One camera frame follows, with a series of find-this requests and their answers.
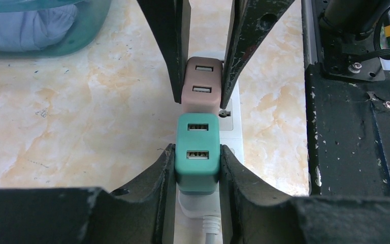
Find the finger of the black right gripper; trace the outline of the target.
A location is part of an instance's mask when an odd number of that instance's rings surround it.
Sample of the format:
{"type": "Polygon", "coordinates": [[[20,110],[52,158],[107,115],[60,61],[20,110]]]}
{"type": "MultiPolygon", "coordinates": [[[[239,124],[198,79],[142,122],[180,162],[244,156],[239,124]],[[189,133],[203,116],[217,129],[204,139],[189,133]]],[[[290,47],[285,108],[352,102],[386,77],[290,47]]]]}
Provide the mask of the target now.
{"type": "Polygon", "coordinates": [[[242,70],[293,0],[233,1],[225,50],[220,107],[225,108],[242,70]]]}
{"type": "Polygon", "coordinates": [[[181,103],[189,49],[190,3],[188,0],[137,2],[166,62],[174,101],[181,103]]]}

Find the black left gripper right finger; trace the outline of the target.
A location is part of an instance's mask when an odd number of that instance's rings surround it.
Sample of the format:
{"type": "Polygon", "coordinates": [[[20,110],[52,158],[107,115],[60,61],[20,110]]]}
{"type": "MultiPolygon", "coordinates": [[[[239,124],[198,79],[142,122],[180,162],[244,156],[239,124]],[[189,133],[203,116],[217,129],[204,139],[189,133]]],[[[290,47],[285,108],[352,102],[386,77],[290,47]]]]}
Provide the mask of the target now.
{"type": "Polygon", "coordinates": [[[220,147],[224,243],[390,243],[390,197],[288,195],[220,147]]]}

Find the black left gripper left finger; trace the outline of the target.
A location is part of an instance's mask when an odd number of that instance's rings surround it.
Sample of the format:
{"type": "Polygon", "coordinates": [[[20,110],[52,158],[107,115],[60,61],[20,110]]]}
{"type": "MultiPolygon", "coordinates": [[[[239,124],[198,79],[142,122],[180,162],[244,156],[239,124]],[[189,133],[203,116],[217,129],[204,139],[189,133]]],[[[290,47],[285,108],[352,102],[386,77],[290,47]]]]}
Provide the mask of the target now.
{"type": "Polygon", "coordinates": [[[0,189],[0,243],[173,243],[175,146],[107,192],[100,187],[0,189]]]}

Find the white power strip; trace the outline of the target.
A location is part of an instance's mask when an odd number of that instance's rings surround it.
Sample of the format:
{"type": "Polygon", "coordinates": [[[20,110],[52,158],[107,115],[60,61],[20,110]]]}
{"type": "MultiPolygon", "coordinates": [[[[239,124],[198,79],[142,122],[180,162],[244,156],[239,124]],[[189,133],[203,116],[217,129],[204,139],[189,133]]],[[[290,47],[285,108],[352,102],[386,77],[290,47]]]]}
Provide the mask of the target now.
{"type": "MultiPolygon", "coordinates": [[[[198,57],[223,59],[217,53],[199,52],[198,57]]],[[[219,106],[215,114],[219,121],[220,144],[227,144],[239,160],[244,159],[243,136],[240,111],[240,98],[237,90],[232,92],[231,99],[225,108],[219,106]]],[[[210,195],[186,195],[178,192],[178,201],[182,212],[190,219],[202,220],[202,243],[216,243],[220,234],[221,214],[219,186],[210,195]]]]}

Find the brown pink USB charger plug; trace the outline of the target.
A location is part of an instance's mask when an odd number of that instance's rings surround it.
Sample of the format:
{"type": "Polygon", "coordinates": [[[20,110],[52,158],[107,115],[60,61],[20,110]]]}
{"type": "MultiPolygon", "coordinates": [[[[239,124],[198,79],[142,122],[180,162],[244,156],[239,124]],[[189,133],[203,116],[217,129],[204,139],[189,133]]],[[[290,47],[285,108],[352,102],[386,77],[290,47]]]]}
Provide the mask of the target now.
{"type": "Polygon", "coordinates": [[[181,94],[183,113],[219,111],[222,69],[216,58],[193,56],[187,61],[181,94]]]}

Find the teal USB charger plug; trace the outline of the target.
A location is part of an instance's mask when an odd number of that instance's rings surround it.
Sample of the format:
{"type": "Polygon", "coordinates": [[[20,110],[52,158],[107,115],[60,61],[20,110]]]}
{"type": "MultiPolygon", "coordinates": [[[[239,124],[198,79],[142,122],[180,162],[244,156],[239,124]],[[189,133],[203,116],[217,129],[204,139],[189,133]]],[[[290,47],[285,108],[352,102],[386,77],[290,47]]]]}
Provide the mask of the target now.
{"type": "Polygon", "coordinates": [[[220,170],[219,121],[211,113],[185,113],[178,118],[175,145],[176,181],[181,193],[210,195],[220,170]]]}

